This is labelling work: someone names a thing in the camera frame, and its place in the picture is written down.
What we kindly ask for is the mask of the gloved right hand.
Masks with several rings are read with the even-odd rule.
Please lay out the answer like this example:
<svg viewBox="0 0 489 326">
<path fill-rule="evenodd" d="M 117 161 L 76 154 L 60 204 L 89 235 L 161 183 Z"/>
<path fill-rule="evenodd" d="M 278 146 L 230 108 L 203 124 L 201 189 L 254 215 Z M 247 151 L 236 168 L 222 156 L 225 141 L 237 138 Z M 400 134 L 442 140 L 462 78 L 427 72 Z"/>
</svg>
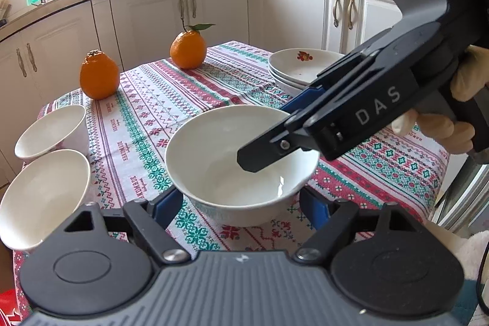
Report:
<svg viewBox="0 0 489 326">
<path fill-rule="evenodd" d="M 467 102 L 488 86 L 488 49 L 470 46 L 467 52 L 468 59 L 458 67 L 450 83 L 452 98 L 459 102 Z M 473 149 L 476 129 L 471 123 L 459 122 L 448 108 L 432 112 L 411 108 L 392 121 L 391 129 L 403 137 L 415 124 L 424 136 L 435 140 L 450 154 L 468 154 Z"/>
</svg>

